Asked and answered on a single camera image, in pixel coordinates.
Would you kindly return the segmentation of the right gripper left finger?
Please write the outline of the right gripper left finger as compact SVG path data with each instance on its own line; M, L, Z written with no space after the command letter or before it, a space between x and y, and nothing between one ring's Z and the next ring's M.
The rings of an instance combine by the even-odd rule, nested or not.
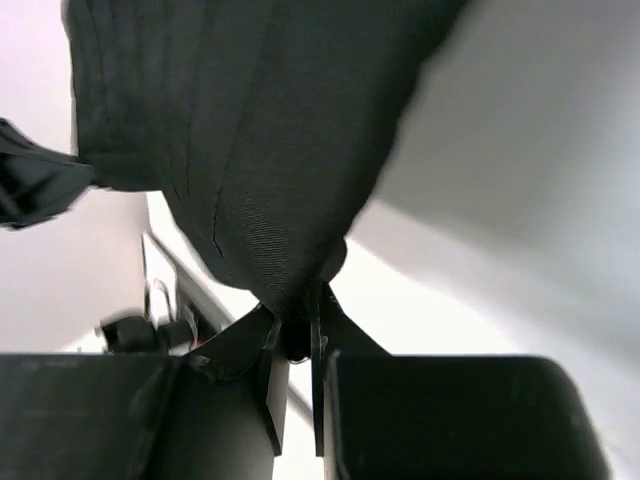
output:
M288 365L264 308L195 351L5 354L5 479L269 479Z

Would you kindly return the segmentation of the black skirt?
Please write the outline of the black skirt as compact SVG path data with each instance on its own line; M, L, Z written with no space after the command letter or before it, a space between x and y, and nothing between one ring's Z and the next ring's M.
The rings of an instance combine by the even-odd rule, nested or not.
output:
M13 161L159 191L220 282L298 316L464 1L70 1L78 154L8 122Z

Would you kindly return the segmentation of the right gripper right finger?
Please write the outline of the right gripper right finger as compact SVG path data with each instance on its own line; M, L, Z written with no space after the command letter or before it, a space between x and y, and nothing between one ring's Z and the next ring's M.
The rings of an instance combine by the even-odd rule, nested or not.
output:
M608 479L575 383L527 355L394 356L321 284L310 309L315 449L329 479Z

